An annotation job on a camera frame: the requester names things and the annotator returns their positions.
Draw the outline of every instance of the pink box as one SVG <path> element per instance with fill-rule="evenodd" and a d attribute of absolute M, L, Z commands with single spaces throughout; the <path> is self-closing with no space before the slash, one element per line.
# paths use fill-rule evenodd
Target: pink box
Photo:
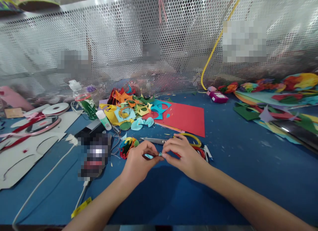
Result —
<path fill-rule="evenodd" d="M 224 94 L 222 94 L 219 91 L 212 91 L 209 94 L 209 97 L 213 100 L 215 103 L 223 104 L 228 101 L 228 97 L 226 97 Z"/>

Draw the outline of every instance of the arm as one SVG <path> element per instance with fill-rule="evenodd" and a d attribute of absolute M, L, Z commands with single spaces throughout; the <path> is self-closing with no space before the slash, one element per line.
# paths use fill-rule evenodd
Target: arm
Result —
<path fill-rule="evenodd" d="M 279 205 L 232 179 L 209 165 L 190 146 L 186 137 L 169 139 L 162 151 L 168 163 L 224 196 L 257 230 L 315 230 Z M 178 153 L 181 158 L 171 157 L 167 152 Z"/>
<path fill-rule="evenodd" d="M 146 160 L 144 154 L 154 158 Z M 142 182 L 148 171 L 162 157 L 158 156 L 155 146 L 144 141 L 129 152 L 125 167 L 118 176 L 96 199 L 92 201 L 79 215 L 64 228 L 65 231 L 98 231 L 103 230 L 117 207 L 130 195 L 136 186 Z"/>

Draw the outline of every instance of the perforated metal sheet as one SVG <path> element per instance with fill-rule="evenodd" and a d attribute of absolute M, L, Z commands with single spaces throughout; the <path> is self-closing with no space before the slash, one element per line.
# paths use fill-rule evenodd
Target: perforated metal sheet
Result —
<path fill-rule="evenodd" d="M 143 94 L 193 91 L 236 0 L 88 0 L 58 11 L 0 20 L 0 85 L 39 105 L 71 101 L 71 79 L 93 84 L 105 97 L 130 83 Z M 220 41 L 204 84 L 249 81 L 311 71 L 318 66 L 318 0 L 241 0 L 232 21 L 266 26 L 266 61 L 224 63 Z M 146 63 L 145 48 L 159 48 Z M 91 77 L 58 73 L 58 52 L 92 51 Z"/>

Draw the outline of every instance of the blue table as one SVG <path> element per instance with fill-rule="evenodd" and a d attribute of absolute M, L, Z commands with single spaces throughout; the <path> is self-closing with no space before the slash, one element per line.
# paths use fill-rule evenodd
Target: blue table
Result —
<path fill-rule="evenodd" d="M 269 130 L 247 122 L 233 111 L 235 99 L 215 104 L 206 94 L 170 96 L 176 103 L 203 107 L 206 137 L 200 138 L 213 155 L 213 166 L 259 192 L 311 225 L 318 225 L 318 156 L 301 145 L 282 141 Z M 318 115 L 317 108 L 302 109 Z M 8 120 L 6 129 L 16 119 Z M 83 116 L 67 130 L 75 134 L 89 121 Z M 167 139 L 173 131 L 156 125 L 127 136 Z M 0 224 L 11 224 L 39 181 L 70 149 L 56 143 L 13 188 L 0 191 Z M 74 148 L 44 181 L 21 213 L 21 225 L 66 225 L 83 188 L 78 181 L 81 148 Z M 125 160 L 111 158 L 102 176 L 88 187 L 84 198 L 96 198 L 122 171 Z M 157 164 L 118 207 L 110 224 L 247 225 L 247 220 L 222 196 L 190 180 L 166 161 Z"/>

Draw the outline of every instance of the red paper sheet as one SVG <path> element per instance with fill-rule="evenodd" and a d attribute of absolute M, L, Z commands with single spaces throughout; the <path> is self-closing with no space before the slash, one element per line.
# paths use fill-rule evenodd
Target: red paper sheet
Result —
<path fill-rule="evenodd" d="M 203 108 L 171 102 L 169 103 L 171 106 L 163 113 L 163 119 L 155 119 L 155 122 L 205 137 Z M 142 118 L 156 118 L 157 116 L 158 114 L 156 112 L 151 112 L 144 115 Z"/>

